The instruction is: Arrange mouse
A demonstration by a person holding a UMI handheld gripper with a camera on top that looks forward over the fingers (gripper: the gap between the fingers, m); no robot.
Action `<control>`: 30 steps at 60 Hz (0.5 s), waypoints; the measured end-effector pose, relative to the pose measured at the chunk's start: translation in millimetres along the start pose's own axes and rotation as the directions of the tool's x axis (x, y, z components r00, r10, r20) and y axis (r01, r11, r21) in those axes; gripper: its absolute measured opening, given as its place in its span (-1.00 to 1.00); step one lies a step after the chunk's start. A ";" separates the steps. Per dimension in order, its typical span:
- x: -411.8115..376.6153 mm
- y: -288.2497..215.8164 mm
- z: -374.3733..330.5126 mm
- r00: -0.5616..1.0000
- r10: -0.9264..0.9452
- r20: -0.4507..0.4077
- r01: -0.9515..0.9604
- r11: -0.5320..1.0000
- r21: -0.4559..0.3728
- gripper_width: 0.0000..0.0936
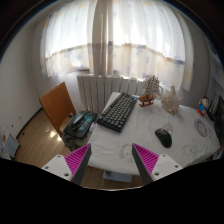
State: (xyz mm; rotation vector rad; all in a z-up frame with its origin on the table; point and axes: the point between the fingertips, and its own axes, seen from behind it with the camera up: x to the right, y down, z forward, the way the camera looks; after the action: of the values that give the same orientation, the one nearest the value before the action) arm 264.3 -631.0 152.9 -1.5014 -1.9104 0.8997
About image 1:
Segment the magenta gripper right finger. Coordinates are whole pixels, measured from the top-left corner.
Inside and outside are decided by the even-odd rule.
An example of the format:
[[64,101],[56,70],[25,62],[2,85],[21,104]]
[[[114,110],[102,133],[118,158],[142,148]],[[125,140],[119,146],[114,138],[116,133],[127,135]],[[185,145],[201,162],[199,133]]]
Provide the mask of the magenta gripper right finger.
[[182,166],[167,154],[158,155],[135,143],[132,144],[132,155],[144,185],[182,169]]

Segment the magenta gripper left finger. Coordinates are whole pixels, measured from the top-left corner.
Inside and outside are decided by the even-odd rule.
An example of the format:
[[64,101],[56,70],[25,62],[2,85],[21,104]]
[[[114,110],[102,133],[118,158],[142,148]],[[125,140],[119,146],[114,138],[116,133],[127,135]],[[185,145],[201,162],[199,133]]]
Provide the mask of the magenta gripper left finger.
[[91,145],[87,144],[65,156],[56,155],[42,169],[79,185],[91,154]]

